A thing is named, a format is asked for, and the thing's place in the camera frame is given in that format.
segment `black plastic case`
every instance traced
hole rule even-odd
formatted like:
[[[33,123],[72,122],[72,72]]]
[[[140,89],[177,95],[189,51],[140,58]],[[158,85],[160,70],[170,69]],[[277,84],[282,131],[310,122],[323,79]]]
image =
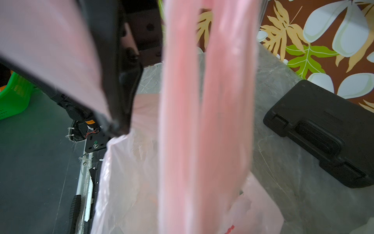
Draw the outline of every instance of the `black plastic case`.
[[[374,113],[301,80],[263,121],[315,156],[345,186],[374,184]]]

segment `green leaf pattern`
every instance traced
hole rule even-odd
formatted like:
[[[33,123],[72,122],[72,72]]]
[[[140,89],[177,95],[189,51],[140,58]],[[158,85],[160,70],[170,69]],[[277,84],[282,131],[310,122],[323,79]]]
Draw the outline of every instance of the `green leaf pattern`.
[[[158,0],[158,4],[159,4],[159,11],[160,11],[161,19],[165,20],[162,0]]]
[[[312,73],[326,74],[325,70],[322,69],[321,64],[314,60],[312,58],[312,55],[318,58],[328,58],[339,55],[337,52],[332,51],[325,46],[303,46],[305,52],[296,48],[295,45],[290,45],[286,47],[287,53],[289,53],[290,55],[299,56],[294,59],[291,59],[287,63],[287,66],[291,68],[299,67],[300,69],[296,72],[296,74],[298,74],[303,79],[306,78],[308,71],[311,71]]]

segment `pink plastic bag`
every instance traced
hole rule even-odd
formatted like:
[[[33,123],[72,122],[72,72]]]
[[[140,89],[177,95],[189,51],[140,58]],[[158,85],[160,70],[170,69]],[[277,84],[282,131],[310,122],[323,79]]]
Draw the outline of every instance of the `pink plastic bag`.
[[[279,209],[253,176],[246,180],[252,155],[258,2],[207,2],[214,21],[202,105],[194,36],[200,2],[166,1],[158,166],[157,148],[145,136],[132,132],[108,143],[93,234],[280,232]],[[244,194],[238,196],[244,182]]]

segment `gray marble surface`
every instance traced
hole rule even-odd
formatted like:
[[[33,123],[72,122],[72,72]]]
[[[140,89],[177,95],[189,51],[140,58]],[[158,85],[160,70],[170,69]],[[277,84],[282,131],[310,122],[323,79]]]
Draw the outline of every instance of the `gray marble surface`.
[[[199,55],[201,84],[204,54]],[[138,93],[158,93],[162,64],[144,69]],[[282,234],[345,234],[374,217],[374,186],[350,189],[318,160],[263,124],[266,112],[300,79],[259,46],[252,172],[279,206]]]

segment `orange label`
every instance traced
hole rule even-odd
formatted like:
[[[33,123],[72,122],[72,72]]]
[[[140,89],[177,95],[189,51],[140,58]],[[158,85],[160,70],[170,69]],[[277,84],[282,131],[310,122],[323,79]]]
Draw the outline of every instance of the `orange label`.
[[[86,121],[86,123],[87,123],[87,124],[94,124],[94,123],[95,123],[95,121],[93,121],[93,120],[90,120],[90,121]]]

